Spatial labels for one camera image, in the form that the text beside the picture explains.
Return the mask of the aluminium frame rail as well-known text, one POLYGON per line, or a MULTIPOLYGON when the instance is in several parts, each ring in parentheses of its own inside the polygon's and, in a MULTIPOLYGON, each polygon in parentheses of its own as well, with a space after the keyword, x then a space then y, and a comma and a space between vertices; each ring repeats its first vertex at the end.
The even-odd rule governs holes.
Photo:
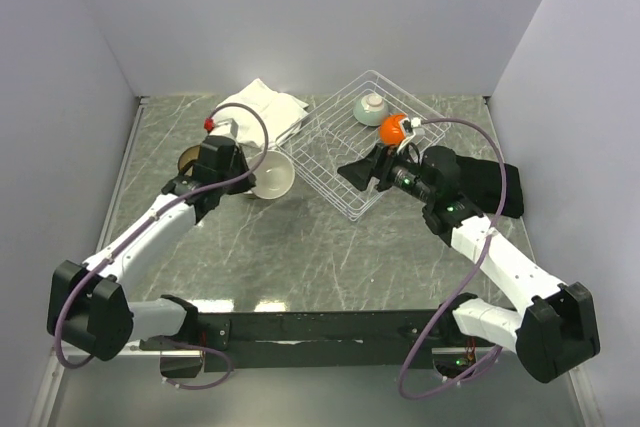
POLYGON ((115 103, 101 98, 61 105, 42 104, 23 121, 30 161, 22 220, 25 269, 23 306, 16 323, 12 364, 20 374, 18 426, 43 413, 42 397, 58 377, 51 367, 52 339, 46 332, 50 274, 58 261, 92 253, 103 230, 112 193, 145 96, 115 103))

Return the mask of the beige speckled bowl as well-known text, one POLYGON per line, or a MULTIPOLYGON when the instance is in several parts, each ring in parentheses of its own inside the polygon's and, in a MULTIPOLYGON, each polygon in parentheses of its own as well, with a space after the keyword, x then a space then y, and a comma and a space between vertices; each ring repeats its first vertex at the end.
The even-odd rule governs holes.
POLYGON ((259 199, 275 200, 286 195, 295 181, 295 169, 289 158, 281 152, 269 150, 265 159, 258 165, 259 155, 248 162, 256 167, 255 186, 249 193, 259 199))

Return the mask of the orange bowl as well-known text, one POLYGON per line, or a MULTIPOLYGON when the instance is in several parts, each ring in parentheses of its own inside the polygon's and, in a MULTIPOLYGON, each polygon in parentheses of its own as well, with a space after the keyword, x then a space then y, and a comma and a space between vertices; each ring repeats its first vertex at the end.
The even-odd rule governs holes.
POLYGON ((399 146, 406 138, 403 130, 403 122, 407 119, 405 114, 393 114, 387 117, 379 126, 379 137, 387 146, 399 146))

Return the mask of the black folded cloth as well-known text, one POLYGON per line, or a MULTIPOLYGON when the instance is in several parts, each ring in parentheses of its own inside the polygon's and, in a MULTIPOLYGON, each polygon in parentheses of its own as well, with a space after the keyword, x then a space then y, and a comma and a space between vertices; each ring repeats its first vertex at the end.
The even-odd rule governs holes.
MULTIPOLYGON (((495 161, 458 156, 461 169, 460 188, 483 212, 495 214, 501 198, 501 173, 495 161)), ((506 200, 502 215, 518 219, 524 214, 524 198, 519 169, 511 164, 505 165, 506 200)))

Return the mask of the black patterned bowl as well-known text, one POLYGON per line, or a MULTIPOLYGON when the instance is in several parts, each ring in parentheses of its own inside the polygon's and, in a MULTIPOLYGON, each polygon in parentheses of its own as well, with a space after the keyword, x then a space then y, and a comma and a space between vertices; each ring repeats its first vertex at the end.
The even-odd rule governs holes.
POLYGON ((197 161, 200 145, 188 147, 178 158, 177 168, 180 175, 189 175, 194 163, 197 161))

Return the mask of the white folded cloth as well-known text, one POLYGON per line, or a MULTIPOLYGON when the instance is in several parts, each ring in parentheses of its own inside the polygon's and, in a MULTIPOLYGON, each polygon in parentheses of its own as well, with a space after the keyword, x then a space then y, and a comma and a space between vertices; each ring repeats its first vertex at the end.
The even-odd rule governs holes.
MULTIPOLYGON (((221 105, 240 103, 250 107, 263 120, 269 139, 269 147, 290 127, 307 115, 308 104, 284 92, 269 88, 256 78, 238 93, 229 96, 221 105)), ((238 127, 237 141, 242 145, 264 147, 264 135, 259 122, 246 110, 228 107, 213 115, 215 124, 232 119, 238 127)))

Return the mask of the black base bar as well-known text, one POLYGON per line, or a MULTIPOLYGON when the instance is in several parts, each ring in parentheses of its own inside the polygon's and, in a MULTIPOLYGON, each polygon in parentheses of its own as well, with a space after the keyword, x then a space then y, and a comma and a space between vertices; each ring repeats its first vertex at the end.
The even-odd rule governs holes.
POLYGON ((400 366, 434 316, 434 309, 340 312, 203 313, 185 337, 140 342, 161 354, 171 379, 193 378, 186 354, 190 344, 205 347, 196 366, 205 373, 234 369, 400 366))

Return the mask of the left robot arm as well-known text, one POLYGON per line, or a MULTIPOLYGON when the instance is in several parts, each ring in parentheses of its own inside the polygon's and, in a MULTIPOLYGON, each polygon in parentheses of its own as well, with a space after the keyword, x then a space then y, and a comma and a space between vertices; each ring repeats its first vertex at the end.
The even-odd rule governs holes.
POLYGON ((71 344, 107 361, 128 343, 166 337, 176 348, 200 335, 198 310, 178 297, 131 302, 129 293, 164 249, 196 226, 225 195, 255 185, 241 146, 229 135, 209 135, 195 161, 171 179, 152 206, 114 242, 81 263, 54 271, 47 330, 56 354, 71 344))

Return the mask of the pale green ribbed bowl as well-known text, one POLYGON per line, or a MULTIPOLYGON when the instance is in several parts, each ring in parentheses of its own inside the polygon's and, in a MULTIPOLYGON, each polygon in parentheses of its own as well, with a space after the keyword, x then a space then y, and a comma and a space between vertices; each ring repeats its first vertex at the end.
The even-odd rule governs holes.
POLYGON ((389 116, 389 108, 381 95, 369 93, 355 101, 353 115, 365 126, 379 127, 389 116))

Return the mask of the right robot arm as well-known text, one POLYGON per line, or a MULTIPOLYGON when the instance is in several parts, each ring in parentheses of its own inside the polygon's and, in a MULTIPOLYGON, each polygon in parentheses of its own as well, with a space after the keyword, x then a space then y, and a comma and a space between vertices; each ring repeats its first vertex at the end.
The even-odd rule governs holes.
POLYGON ((515 353, 541 383, 600 353, 591 292, 579 282, 568 285, 547 273, 493 227, 491 218, 463 194, 453 150, 429 147, 415 162, 378 144, 337 172, 359 191, 375 180, 379 191, 396 187, 421 201, 429 230, 474 262, 512 304, 505 309, 458 291, 441 304, 415 341, 416 348, 433 330, 454 346, 480 338, 515 353))

